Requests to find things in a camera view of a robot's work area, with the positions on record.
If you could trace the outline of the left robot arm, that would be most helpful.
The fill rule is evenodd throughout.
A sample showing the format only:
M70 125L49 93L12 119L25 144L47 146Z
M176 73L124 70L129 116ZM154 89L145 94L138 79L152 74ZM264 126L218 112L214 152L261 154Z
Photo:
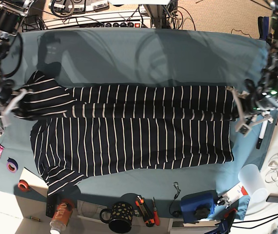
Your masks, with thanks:
M257 84L246 79L247 93L239 93L235 88L226 89L233 95L236 103L235 117L238 122L235 131L247 136L252 127L261 123L252 119L262 115L262 121L273 121L270 111L278 110L278 0L270 3L272 9L270 33L271 45L268 51L267 65L262 70L261 79Z

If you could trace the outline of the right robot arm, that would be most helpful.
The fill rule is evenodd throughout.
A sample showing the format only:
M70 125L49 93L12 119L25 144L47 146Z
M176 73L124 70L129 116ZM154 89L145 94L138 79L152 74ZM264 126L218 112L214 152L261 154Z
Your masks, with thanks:
M32 93L32 90L28 88L14 91L15 82L10 77L17 72L21 64L23 40L19 30L34 2L34 0L0 0L0 65L14 43L9 38L14 37L20 40L19 60L16 68L11 73L4 74L0 67L0 127L3 128L10 125L9 114L19 107L19 102L27 94Z

